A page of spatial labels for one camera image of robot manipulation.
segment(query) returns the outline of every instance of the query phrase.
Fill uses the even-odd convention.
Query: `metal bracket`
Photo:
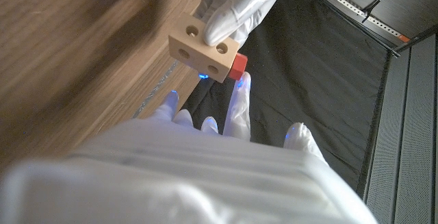
[[[365,18],[366,14],[365,12],[362,12],[362,9],[347,1],[347,0],[337,0],[338,2],[340,2],[342,5],[346,6],[348,9],[352,10],[353,12],[355,12],[357,15]],[[398,39],[402,40],[403,42],[408,42],[410,39],[407,38],[406,36],[402,35],[400,32],[397,32],[396,30],[394,30],[393,28],[391,28],[390,26],[388,26],[387,24],[385,24],[384,22],[378,20],[376,17],[369,15],[366,18],[367,21],[379,26],[381,29],[385,30],[386,32],[392,34],[393,36],[397,37]]]

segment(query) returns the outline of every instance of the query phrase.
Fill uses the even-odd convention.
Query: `hole in wooden block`
[[[187,26],[187,28],[185,29],[185,32],[187,33],[187,35],[195,37],[195,36],[198,35],[199,30],[198,30],[198,28],[196,28],[195,26],[193,26],[193,25],[189,25],[189,26]]]
[[[190,54],[184,49],[178,49],[179,55],[181,55],[184,59],[190,58]]]
[[[219,73],[219,70],[216,67],[212,66],[212,65],[209,65],[207,68],[208,68],[208,71],[210,71],[210,72],[212,72],[214,74],[218,74]]]
[[[226,44],[224,44],[223,42],[219,43],[218,46],[216,46],[216,49],[218,50],[219,53],[226,53],[228,51],[228,47]]]

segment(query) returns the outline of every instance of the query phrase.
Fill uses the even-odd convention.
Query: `white glove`
[[[283,148],[310,153],[328,165],[312,133],[303,123],[295,123],[289,128]]]
[[[233,94],[225,119],[224,136],[232,136],[242,140],[250,139],[249,120],[249,92],[251,88],[251,76],[245,72],[234,85]],[[156,109],[149,119],[161,121],[173,121],[173,123],[193,127],[193,120],[187,110],[181,110],[175,115],[178,106],[178,93],[170,92],[164,102]],[[213,117],[207,117],[201,127],[201,131],[209,134],[218,133],[218,125]]]
[[[276,0],[202,0],[194,16],[204,21],[204,40],[214,46],[228,36],[242,46]]]

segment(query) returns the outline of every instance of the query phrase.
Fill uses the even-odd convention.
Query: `black fabric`
[[[251,141],[282,147],[302,122],[330,166],[357,188],[386,50],[318,0],[278,0],[240,50],[248,56]],[[201,80],[183,108],[223,129],[234,81]]]

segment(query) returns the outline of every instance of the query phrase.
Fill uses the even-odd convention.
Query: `wood grain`
[[[0,169],[130,119],[175,62],[170,28],[199,1],[0,0]],[[144,114],[197,83],[179,64]]]

